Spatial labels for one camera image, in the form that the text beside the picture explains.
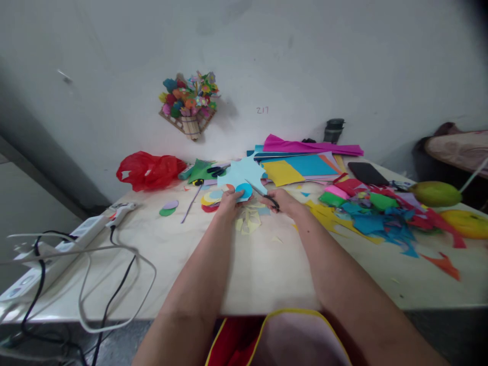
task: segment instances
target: black water bottle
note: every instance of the black water bottle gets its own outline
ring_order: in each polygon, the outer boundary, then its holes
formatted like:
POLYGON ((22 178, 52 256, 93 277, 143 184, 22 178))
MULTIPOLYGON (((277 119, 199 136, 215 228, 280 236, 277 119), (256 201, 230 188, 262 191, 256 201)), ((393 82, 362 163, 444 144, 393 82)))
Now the black water bottle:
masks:
POLYGON ((327 126, 325 126, 324 132, 324 142, 331 142, 337 144, 339 141, 339 136, 344 129, 344 119, 343 118, 333 118, 327 121, 327 126))

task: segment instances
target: forearm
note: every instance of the forearm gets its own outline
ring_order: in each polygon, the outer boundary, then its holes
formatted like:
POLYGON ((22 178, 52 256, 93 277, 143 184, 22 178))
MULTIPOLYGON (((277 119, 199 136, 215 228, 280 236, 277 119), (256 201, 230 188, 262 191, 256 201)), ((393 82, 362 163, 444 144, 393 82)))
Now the forearm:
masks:
POLYGON ((205 360, 229 275, 233 220, 217 214, 171 288, 133 365, 205 360))
POLYGON ((418 334, 368 273, 307 208, 294 215, 317 297, 363 351, 370 364, 408 364, 443 359, 418 334))

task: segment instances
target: white tabletop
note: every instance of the white tabletop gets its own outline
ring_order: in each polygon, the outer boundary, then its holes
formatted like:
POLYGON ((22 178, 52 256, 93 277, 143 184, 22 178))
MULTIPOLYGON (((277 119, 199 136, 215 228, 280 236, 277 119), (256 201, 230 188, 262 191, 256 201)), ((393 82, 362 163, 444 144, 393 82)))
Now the white tabletop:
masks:
MULTIPOLYGON (((345 159, 346 163, 350 161, 364 159, 345 159)), ((388 180, 409 181, 383 167, 375 167, 388 180)), ((284 188, 301 202, 309 199, 318 202, 323 192, 322 185, 307 182, 301 184, 300 190, 296 189, 297 185, 284 188), (311 195, 305 197, 300 192, 311 195)), ((130 191, 119 200, 137 202, 141 206, 126 216, 116 230, 116 240, 136 247, 158 269, 156 282, 138 319, 156 316, 214 216, 201 209, 200 199, 209 192, 201 191, 187 219, 180 224, 197 189, 180 182, 173 188, 156 192, 130 191), (159 210, 172 200, 179 201, 176 212, 161 217, 159 210)), ((463 204, 451 208, 480 214, 463 204)), ((222 314, 267 314, 284 307, 319 309, 309 264, 292 220, 283 214, 271 214, 262 216, 261 221, 262 225, 252 235, 235 233, 235 251, 222 314), (271 241, 274 236, 283 244, 271 241)), ((466 239, 467 249, 453 249, 452 237, 448 233, 424 235, 414 231, 419 251, 441 251, 450 257, 461 274, 458 282, 423 258, 402 255, 399 246, 387 242, 376 245, 346 228, 337 226, 337 230, 347 237, 332 234, 336 240, 403 310, 471 308, 488 304, 488 250, 485 240, 466 239)), ((90 247, 109 246, 108 236, 109 230, 104 229, 90 247)), ((131 258, 132 254, 123 250, 92 254, 83 303, 88 319, 102 319, 106 303, 120 283, 131 258)), ((39 299, 33 311, 33 321, 78 320, 77 299, 85 261, 80 256, 39 299)), ((150 278, 151 271, 143 262, 133 266, 126 284, 112 304, 111 320, 131 317, 146 292, 150 278)), ((12 311, 5 321, 21 321, 25 309, 20 307, 12 311)))

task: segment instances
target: red plastic bag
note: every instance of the red plastic bag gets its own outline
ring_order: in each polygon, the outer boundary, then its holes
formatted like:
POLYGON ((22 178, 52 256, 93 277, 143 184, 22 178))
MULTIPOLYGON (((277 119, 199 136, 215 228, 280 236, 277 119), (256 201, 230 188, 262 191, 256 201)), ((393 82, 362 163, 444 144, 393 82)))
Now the red plastic bag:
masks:
POLYGON ((132 184, 132 189, 139 192, 167 187, 186 167, 184 161, 172 155, 156 157, 139 151, 122 160, 116 175, 118 180, 132 184), (122 179, 125 171, 129 176, 122 179))

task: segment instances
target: white cable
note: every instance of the white cable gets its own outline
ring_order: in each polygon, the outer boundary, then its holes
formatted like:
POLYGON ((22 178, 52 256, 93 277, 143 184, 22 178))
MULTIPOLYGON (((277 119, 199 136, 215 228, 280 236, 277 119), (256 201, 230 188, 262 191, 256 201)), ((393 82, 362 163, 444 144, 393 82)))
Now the white cable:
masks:
POLYGON ((486 163, 488 163, 488 157, 486 157, 486 159, 483 160, 483 162, 478 167, 478 169, 476 169, 475 172, 466 181, 466 183, 464 183, 464 186, 459 190, 461 193, 469 186, 469 184, 471 183, 471 181, 480 173, 480 171, 484 169, 486 163))
MULTIPOLYGON (((65 239, 65 240, 69 240, 72 243, 74 243, 75 245, 77 245, 76 241, 74 241, 73 239, 71 239, 69 236, 63 235, 63 234, 58 234, 58 233, 13 234, 13 235, 9 235, 7 237, 10 238, 10 237, 23 237, 23 236, 58 236, 58 237, 61 237, 61 238, 65 239)), ((48 259, 48 258, 54 258, 54 257, 62 257, 64 255, 73 255, 73 254, 82 254, 82 253, 85 254, 86 257, 87 257, 87 259, 88 259, 88 266, 86 267, 85 277, 83 278, 83 283, 82 283, 81 289, 80 289, 80 295, 78 297, 78 313, 80 315, 80 324, 81 324, 81 326, 88 333, 97 334, 97 333, 101 333, 101 332, 105 332, 105 331, 109 331, 109 330, 113 330, 113 329, 119 329, 119 328, 122 328, 122 327, 128 325, 130 322, 132 322, 135 319, 135 317, 137 316, 137 314, 141 310, 142 306, 144 305, 144 302, 146 301, 146 298, 149 295, 149 292, 151 291, 151 288, 153 287, 154 281, 156 279, 156 274, 157 274, 157 270, 156 270, 156 267, 154 266, 154 264, 152 264, 149 260, 147 260, 142 255, 140 255, 139 252, 135 248, 132 248, 132 247, 128 247, 128 246, 119 244, 117 246, 101 247, 101 248, 94 248, 94 249, 84 249, 84 250, 80 250, 80 251, 70 251, 70 252, 66 252, 66 253, 57 253, 57 254, 39 256, 39 257, 35 257, 35 258, 27 258, 27 259, 21 259, 21 260, 11 260, 11 261, 7 261, 7 262, 0 262, 0 265, 12 264, 12 263, 33 262, 33 261, 39 261, 40 259, 48 259), (141 302, 139 308, 137 309, 137 311, 134 313, 134 315, 129 320, 127 320, 126 322, 121 323, 121 324, 116 324, 116 325, 112 325, 112 326, 108 326, 108 327, 100 328, 100 329, 93 329, 93 328, 90 328, 90 326, 86 323, 86 320, 84 318, 83 311, 82 311, 83 290, 85 288, 86 279, 88 278, 88 272, 89 272, 90 266, 92 264, 92 262, 91 262, 92 259, 91 259, 90 255, 88 253, 90 253, 90 252, 96 252, 96 251, 100 251, 100 250, 107 250, 107 249, 117 249, 117 248, 126 249, 129 252, 133 253, 137 258, 142 259, 142 261, 146 262, 153 269, 154 275, 152 277, 151 284, 149 285, 149 288, 148 288, 146 294, 144 295, 144 297, 142 299, 142 302, 141 302)))

